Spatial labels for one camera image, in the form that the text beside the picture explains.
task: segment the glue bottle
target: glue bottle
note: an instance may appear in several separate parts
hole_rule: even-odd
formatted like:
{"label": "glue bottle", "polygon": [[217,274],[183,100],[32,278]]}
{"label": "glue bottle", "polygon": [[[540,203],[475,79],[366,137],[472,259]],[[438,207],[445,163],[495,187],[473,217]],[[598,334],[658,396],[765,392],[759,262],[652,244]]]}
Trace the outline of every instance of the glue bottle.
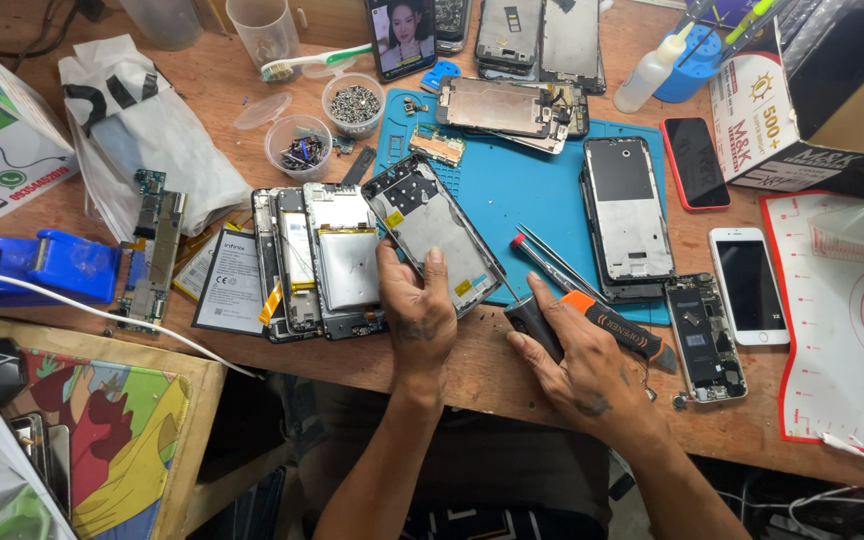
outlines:
{"label": "glue bottle", "polygon": [[678,34],[666,36],[657,49],[642,56],[642,60],[631,70],[629,78],[622,82],[612,98],[616,109],[631,115],[659,89],[672,74],[679,56],[686,52],[686,37],[692,31],[693,24],[688,23]]}

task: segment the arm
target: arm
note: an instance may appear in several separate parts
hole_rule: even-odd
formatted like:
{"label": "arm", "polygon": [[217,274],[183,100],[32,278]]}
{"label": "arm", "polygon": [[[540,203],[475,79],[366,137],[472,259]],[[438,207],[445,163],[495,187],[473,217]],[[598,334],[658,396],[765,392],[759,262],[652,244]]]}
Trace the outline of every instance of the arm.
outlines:
{"label": "arm", "polygon": [[556,365],[542,345],[522,333],[509,332],[509,342],[562,416],[629,461],[655,538],[749,538],[632,380],[616,339],[558,301],[534,272],[528,281],[565,358]]}
{"label": "arm", "polygon": [[429,251],[424,281],[399,262],[388,237],[375,254],[391,334],[391,398],[365,452],[322,511],[313,540],[398,539],[442,416],[456,332],[443,253]]}

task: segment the toothbrush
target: toothbrush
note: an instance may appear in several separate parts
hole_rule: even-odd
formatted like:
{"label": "toothbrush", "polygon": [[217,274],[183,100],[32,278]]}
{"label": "toothbrush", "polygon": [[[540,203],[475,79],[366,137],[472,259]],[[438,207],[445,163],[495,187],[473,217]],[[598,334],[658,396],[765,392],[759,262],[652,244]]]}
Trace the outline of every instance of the toothbrush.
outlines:
{"label": "toothbrush", "polygon": [[371,52],[372,43],[366,43],[365,45],[359,45],[351,49],[321,53],[320,55],[277,59],[262,66],[262,81],[266,83],[284,81],[292,77],[292,68],[294,66],[302,64],[335,64],[342,59]]}

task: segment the blue silicone mat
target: blue silicone mat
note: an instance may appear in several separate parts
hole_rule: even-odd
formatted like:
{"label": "blue silicone mat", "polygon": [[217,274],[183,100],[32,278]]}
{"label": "blue silicone mat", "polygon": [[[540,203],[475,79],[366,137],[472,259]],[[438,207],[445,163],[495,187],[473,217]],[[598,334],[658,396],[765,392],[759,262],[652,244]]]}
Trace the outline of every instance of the blue silicone mat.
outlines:
{"label": "blue silicone mat", "polygon": [[[406,115],[403,102],[406,97],[429,109]],[[435,109],[434,94],[399,88],[389,90],[375,157],[375,175],[409,155],[412,130],[419,122],[435,124]],[[432,167],[505,267],[515,294],[522,296],[529,292],[525,275],[530,270],[545,277],[524,253],[509,246],[518,234],[516,225],[520,222],[598,288],[592,241],[579,193],[579,172],[585,158],[582,140],[566,142],[564,150],[553,155],[491,135],[463,135],[455,128],[441,128],[441,132],[447,137],[464,138],[467,146],[458,167],[438,161],[432,161]],[[666,211],[666,166],[661,131],[589,119],[588,136],[642,137],[648,141],[658,197],[662,211]],[[490,303],[502,306],[512,300],[505,287],[488,297]],[[668,309],[660,301],[613,307],[631,321],[669,324]]]}

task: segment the wooden table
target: wooden table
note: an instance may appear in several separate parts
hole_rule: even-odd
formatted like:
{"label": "wooden table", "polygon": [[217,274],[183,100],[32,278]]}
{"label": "wooden table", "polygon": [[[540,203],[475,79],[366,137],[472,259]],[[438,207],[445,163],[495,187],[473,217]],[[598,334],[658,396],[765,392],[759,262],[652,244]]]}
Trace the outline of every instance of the wooden table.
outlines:
{"label": "wooden table", "polygon": [[[21,50],[38,35],[45,4],[45,0],[0,1],[0,50]],[[349,2],[345,0],[339,4],[349,8]],[[475,4],[473,29],[478,25],[478,2]],[[360,19],[355,18],[355,8],[350,12],[353,16],[346,19],[350,21],[348,24],[363,25]],[[612,104],[612,96],[622,80],[644,54],[655,48],[679,16],[680,13],[673,9],[628,0],[616,2],[613,9],[603,14],[600,40],[608,92],[604,97],[589,100],[592,117],[650,127],[658,127],[666,117],[704,117],[712,121],[707,88],[682,104],[662,103],[652,98],[633,115],[617,111]],[[124,12],[115,11],[101,24],[78,19],[65,42],[54,53],[26,60],[18,75],[38,91],[53,110],[62,112],[63,93],[57,60],[72,54],[73,43],[124,33],[132,35],[139,50],[151,58],[171,81],[175,91],[198,115],[215,145],[229,157],[250,185],[255,188],[296,185],[266,159],[263,152],[265,129],[235,129],[233,120],[243,111],[242,102],[246,96],[252,104],[272,93],[288,91],[293,95],[289,113],[312,115],[328,124],[320,101],[326,81],[302,78],[287,86],[259,81],[256,68],[238,36],[206,33],[198,44],[185,51],[159,51],[152,48]],[[306,45],[304,49],[306,54],[313,54],[326,50],[326,47]],[[450,58],[465,74],[476,72],[471,49],[466,47],[460,55]],[[373,60],[367,55],[358,56],[354,69],[366,73],[375,71]],[[389,87],[417,90],[420,77],[413,75],[397,80]],[[378,134],[364,143],[378,147]],[[333,157],[326,180],[339,182],[353,160],[353,156]],[[715,227],[761,228],[758,197],[762,192],[737,187],[730,190],[732,204],[729,208],[689,213],[679,203],[667,164],[663,166],[666,167],[668,230],[678,272],[712,272],[713,262],[706,240],[709,230]],[[574,182],[574,178],[561,180]],[[0,235],[31,238],[39,229],[54,227],[113,244],[114,239],[103,224],[83,215],[83,197],[82,181],[78,177],[66,180],[35,201],[2,217]],[[563,256],[569,258],[568,253],[563,253]],[[123,266],[119,290],[122,290],[125,275]],[[387,335],[338,342],[317,339],[273,346],[254,337],[191,328],[189,323],[194,311],[195,302],[181,291],[174,290],[165,316],[166,327],[195,339],[229,361],[354,387],[379,391],[389,389],[392,351]],[[106,328],[106,321],[84,316],[77,309],[65,306],[0,309],[0,315],[92,334],[101,334]],[[506,343],[508,330],[510,326],[502,316],[501,307],[480,305],[462,318],[458,342],[449,361],[447,402],[474,411],[563,425],[563,419],[543,395],[534,375]],[[669,326],[657,325],[650,330],[674,344]],[[115,338],[195,354],[164,336],[151,338],[146,334],[118,330]],[[685,389],[682,374],[652,369],[649,386],[658,394],[655,409],[668,419],[682,447],[699,456],[864,486],[864,459],[822,445],[781,440],[778,396],[788,347],[740,347],[739,354],[749,383],[748,397],[721,404],[690,405],[680,412],[673,410],[671,400]],[[641,377],[638,363],[632,359],[629,362],[630,368]]]}

